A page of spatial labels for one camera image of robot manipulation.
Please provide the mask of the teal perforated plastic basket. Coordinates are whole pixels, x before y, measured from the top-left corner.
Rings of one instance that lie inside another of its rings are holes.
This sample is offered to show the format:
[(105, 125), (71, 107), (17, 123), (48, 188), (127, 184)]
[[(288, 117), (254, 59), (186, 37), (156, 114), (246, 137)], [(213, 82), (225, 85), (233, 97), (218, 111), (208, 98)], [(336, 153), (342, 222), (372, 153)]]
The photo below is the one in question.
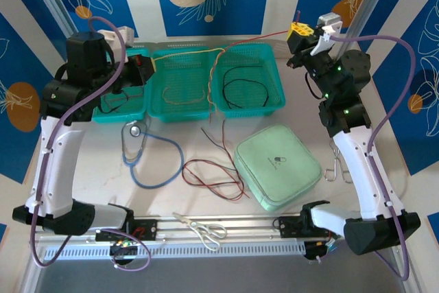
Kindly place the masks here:
[(110, 92), (101, 96), (101, 105), (93, 110), (92, 120), (99, 124), (113, 124), (142, 120), (147, 110), (146, 85), (128, 86), (122, 82), (124, 67), (119, 79), (111, 86)]
[(227, 118), (268, 116), (283, 108), (285, 94), (271, 46), (231, 47), (218, 60), (211, 92), (216, 109)]
[(209, 117), (208, 83), (221, 49), (186, 47), (152, 53), (156, 68), (147, 83), (147, 113), (163, 122)]

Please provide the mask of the mint green zip case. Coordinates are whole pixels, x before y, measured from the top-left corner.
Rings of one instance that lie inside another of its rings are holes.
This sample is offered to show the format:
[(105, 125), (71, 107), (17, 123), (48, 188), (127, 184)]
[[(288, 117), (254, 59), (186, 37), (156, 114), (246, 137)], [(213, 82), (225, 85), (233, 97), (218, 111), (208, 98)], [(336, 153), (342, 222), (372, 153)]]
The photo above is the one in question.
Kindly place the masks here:
[(269, 212), (287, 206), (322, 178), (320, 163), (283, 124), (244, 139), (235, 148), (234, 164), (258, 203)]

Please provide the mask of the blue stethoscope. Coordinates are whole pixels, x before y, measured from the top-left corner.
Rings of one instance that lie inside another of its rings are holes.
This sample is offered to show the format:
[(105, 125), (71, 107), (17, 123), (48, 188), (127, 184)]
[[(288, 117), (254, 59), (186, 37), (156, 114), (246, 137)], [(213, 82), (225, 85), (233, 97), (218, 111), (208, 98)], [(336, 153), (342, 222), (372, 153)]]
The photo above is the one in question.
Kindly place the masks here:
[[(124, 131), (128, 130), (129, 135), (133, 138), (138, 138), (138, 137), (142, 137), (141, 139), (141, 144), (139, 146), (139, 149), (137, 151), (137, 154), (135, 155), (134, 158), (128, 158), (127, 154), (126, 154), (126, 139), (125, 139), (125, 134)], [(180, 164), (179, 167), (177, 169), (177, 171), (171, 175), (167, 180), (165, 180), (162, 183), (158, 183), (155, 185), (146, 185), (145, 183), (142, 183), (135, 174), (135, 167), (137, 166), (137, 164), (139, 163), (139, 161), (141, 160), (141, 157), (143, 156), (143, 151), (144, 151), (144, 147), (145, 147), (145, 141), (146, 138), (152, 138), (155, 139), (157, 141), (161, 141), (161, 142), (165, 142), (165, 143), (169, 143), (171, 145), (173, 145), (180, 156)], [(126, 124), (123, 125), (123, 128), (121, 129), (121, 153), (122, 153), (122, 161), (124, 163), (124, 165), (126, 165), (130, 171), (130, 176), (131, 179), (133, 180), (133, 182), (140, 188), (142, 189), (159, 189), (161, 187), (164, 187), (168, 184), (170, 184), (173, 180), (175, 180), (178, 175), (182, 172), (183, 169), (183, 165), (185, 163), (185, 156), (184, 153), (182, 151), (182, 148), (180, 147), (180, 145), (168, 138), (165, 137), (160, 137), (154, 134), (150, 134), (147, 132), (147, 124), (143, 121), (129, 121)]]

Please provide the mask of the aluminium frame post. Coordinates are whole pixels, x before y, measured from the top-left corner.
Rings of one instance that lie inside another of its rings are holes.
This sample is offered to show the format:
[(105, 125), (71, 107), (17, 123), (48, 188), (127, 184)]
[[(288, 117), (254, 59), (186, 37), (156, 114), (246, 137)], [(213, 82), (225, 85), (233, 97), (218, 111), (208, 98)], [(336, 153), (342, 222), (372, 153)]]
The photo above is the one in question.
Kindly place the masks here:
[(66, 42), (78, 29), (62, 0), (24, 0), (39, 27), (63, 60), (67, 59)]
[(344, 37), (342, 38), (340, 49), (336, 56), (337, 59), (353, 46), (353, 43), (355, 42), (354, 38), (357, 38), (361, 35), (361, 32), (370, 18), (370, 15), (372, 14), (377, 2), (378, 0), (362, 1), (355, 17), (353, 18), (351, 26), (348, 28), (347, 33), (345, 33)]

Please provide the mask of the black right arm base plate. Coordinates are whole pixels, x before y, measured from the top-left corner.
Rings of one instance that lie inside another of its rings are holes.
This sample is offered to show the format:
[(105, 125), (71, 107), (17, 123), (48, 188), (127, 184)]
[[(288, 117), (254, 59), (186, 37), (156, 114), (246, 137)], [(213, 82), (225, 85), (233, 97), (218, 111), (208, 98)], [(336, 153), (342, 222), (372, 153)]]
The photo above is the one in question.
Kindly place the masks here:
[(273, 220), (281, 238), (339, 238), (340, 236), (324, 228), (314, 226), (310, 220), (300, 215), (280, 216)]

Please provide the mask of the aluminium front rail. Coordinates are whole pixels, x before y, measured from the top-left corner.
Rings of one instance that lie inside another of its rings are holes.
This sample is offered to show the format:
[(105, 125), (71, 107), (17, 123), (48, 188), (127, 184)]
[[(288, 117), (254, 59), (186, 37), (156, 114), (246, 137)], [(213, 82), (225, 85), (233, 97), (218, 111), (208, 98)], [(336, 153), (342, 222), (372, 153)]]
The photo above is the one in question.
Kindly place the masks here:
[[(410, 214), (407, 212), (403, 212), (396, 217), (385, 218), (380, 215), (373, 220), (363, 220), (354, 212), (341, 212), (339, 209), (331, 209), (327, 204), (317, 205), (311, 209), (303, 209), (298, 215), (310, 220), (314, 226), (327, 229), (345, 239), (351, 250), (357, 255), (397, 246), (419, 227), (418, 219), (411, 220)], [(137, 244), (147, 242), (120, 231), (128, 220), (134, 218), (131, 213), (127, 213), (120, 228), (110, 228), (103, 221), (98, 220), (90, 211), (84, 211), (71, 217), (66, 215), (57, 219), (38, 217), (35, 225), (56, 235), (81, 236), (89, 232), (96, 234), (101, 231), (108, 231), (121, 233)], [(205, 219), (196, 221), (208, 224)], [(220, 240), (222, 243), (226, 239), (239, 237), (275, 236), (281, 238), (279, 231), (273, 228), (272, 222), (273, 220), (263, 218), (237, 218), (217, 219), (214, 224), (221, 224), (227, 229), (227, 236)], [(198, 239), (200, 241), (200, 238), (186, 224), (178, 221), (174, 216), (168, 220), (158, 220), (154, 241), (166, 237), (172, 239)], [(322, 237), (281, 239), (325, 240)]]

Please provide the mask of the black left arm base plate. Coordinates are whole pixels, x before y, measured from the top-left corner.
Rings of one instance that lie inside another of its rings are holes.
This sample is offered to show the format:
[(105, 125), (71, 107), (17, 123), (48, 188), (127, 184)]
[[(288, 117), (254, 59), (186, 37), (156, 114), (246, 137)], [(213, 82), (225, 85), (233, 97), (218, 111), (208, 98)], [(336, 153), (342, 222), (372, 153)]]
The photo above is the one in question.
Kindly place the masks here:
[[(121, 232), (127, 233), (138, 240), (153, 242), (156, 239), (158, 220), (152, 219), (131, 219), (120, 229)], [(101, 231), (95, 234), (97, 242), (115, 242), (127, 239), (121, 233), (112, 233), (108, 231)]]

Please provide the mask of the white handled scissors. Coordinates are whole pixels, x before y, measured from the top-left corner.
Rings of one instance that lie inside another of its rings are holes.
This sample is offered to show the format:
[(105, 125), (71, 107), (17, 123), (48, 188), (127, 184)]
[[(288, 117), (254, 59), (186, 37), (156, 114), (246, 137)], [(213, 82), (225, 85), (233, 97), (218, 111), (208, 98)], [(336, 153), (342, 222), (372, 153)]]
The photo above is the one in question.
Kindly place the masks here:
[(212, 252), (217, 252), (221, 247), (221, 239), (224, 239), (228, 232), (221, 224), (203, 224), (198, 221), (186, 218), (173, 212), (172, 215), (180, 222), (187, 225), (199, 238), (204, 247)]

